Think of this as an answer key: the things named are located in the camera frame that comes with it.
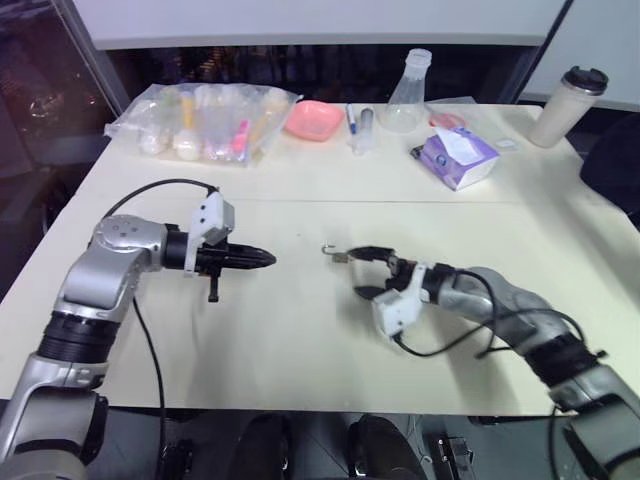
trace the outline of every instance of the paper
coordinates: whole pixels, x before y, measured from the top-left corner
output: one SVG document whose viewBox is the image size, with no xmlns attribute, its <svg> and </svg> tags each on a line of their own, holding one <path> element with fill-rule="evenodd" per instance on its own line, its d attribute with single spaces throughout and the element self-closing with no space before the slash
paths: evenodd
<svg viewBox="0 0 640 480">
<path fill-rule="evenodd" d="M 442 140 L 447 154 L 460 165 L 471 165 L 482 160 L 483 155 L 474 148 L 467 138 L 445 128 L 435 127 L 435 130 Z"/>
</svg>

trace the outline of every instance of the travel mug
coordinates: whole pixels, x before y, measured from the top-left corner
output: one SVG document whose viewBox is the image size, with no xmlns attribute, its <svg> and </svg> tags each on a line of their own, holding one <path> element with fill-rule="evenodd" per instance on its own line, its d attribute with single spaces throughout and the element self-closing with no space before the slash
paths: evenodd
<svg viewBox="0 0 640 480">
<path fill-rule="evenodd" d="M 604 93 L 608 81 L 609 78 L 595 68 L 571 68 L 529 133 L 531 143 L 545 148 L 558 143 Z"/>
</svg>

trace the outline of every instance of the black lid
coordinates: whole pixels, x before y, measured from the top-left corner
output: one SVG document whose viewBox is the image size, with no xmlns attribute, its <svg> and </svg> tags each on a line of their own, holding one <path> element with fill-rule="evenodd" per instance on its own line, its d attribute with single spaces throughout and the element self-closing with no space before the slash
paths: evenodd
<svg viewBox="0 0 640 480">
<path fill-rule="evenodd" d="M 601 94 L 607 88 L 609 77 L 604 72 L 592 68 L 591 70 L 580 70 L 577 65 L 564 74 L 562 79 L 574 87 L 589 90 L 590 92 Z"/>
</svg>

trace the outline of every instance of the metal hook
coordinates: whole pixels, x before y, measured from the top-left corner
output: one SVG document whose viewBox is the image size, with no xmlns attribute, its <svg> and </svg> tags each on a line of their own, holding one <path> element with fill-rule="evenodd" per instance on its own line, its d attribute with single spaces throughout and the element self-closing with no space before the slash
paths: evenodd
<svg viewBox="0 0 640 480">
<path fill-rule="evenodd" d="M 334 248 L 336 248 L 335 245 L 331 245 L 331 244 L 325 243 L 320 250 L 325 255 L 330 255 L 331 256 L 331 260 L 333 260 L 336 263 L 349 263 L 349 260 L 350 260 L 349 253 L 348 252 L 332 252 L 332 251 L 330 251 L 330 249 L 334 249 Z"/>
</svg>

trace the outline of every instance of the pink plastic dish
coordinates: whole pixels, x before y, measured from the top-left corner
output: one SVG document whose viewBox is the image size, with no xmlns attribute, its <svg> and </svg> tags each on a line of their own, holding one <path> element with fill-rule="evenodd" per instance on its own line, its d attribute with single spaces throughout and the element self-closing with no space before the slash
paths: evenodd
<svg viewBox="0 0 640 480">
<path fill-rule="evenodd" d="M 284 128 L 305 140 L 324 142 L 335 133 L 343 118 L 341 108 L 315 100 L 304 100 L 293 107 Z"/>
</svg>

